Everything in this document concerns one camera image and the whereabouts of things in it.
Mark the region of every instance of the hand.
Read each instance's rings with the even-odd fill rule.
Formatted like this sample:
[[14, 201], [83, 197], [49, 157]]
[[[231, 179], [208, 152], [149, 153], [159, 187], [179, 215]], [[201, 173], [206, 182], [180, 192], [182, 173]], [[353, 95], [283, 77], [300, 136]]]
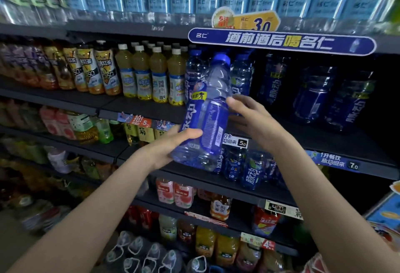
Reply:
[[231, 110], [242, 114], [230, 116], [235, 127], [248, 134], [271, 154], [274, 154], [280, 139], [289, 135], [264, 106], [251, 97], [234, 94], [233, 97], [228, 97], [226, 102]]
[[179, 128], [180, 125], [173, 126], [167, 131], [167, 134], [134, 153], [135, 156], [141, 158], [141, 162], [149, 173], [170, 163], [172, 158], [168, 156], [169, 153], [185, 140], [198, 138], [203, 134], [201, 129], [186, 129], [178, 133]]

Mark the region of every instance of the forearm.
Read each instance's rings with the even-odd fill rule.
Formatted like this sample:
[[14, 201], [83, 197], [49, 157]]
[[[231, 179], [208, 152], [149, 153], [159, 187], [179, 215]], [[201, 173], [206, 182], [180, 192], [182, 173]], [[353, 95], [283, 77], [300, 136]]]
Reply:
[[8, 272], [90, 272], [147, 174], [135, 153]]
[[283, 134], [277, 165], [332, 273], [397, 272], [400, 259], [321, 173], [300, 144]]

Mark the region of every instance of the blue promotional banner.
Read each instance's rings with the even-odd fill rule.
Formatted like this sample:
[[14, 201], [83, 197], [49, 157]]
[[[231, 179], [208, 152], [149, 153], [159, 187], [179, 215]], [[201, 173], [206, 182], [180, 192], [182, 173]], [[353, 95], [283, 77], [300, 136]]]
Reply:
[[352, 56], [366, 56], [376, 49], [368, 36], [193, 28], [188, 38], [192, 43]]
[[308, 156], [318, 165], [324, 165], [328, 167], [334, 167], [342, 170], [347, 170], [351, 172], [360, 172], [362, 163], [349, 159], [343, 156], [339, 156], [331, 153], [320, 153], [317, 151], [306, 150]]

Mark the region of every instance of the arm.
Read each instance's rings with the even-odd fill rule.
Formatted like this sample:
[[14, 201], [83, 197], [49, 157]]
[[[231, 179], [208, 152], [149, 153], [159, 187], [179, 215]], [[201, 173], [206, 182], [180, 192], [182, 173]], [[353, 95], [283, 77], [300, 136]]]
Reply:
[[340, 195], [295, 138], [247, 96], [229, 98], [237, 127], [270, 152], [332, 273], [395, 273], [400, 258]]
[[136, 151], [7, 273], [90, 272], [146, 176], [170, 162], [167, 155], [181, 142], [202, 134], [199, 129], [177, 131], [175, 126]]

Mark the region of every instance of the barcode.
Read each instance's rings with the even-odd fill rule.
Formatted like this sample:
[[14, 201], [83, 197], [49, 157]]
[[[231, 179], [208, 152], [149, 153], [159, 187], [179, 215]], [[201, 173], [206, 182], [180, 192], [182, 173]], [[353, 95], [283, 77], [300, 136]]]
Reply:
[[319, 107], [320, 107], [320, 104], [315, 104], [311, 110], [311, 114], [316, 114]]
[[224, 133], [224, 130], [221, 127], [219, 127], [218, 133], [217, 133], [217, 138], [215, 139], [215, 145], [218, 147], [221, 145], [221, 139], [223, 138], [223, 133]]

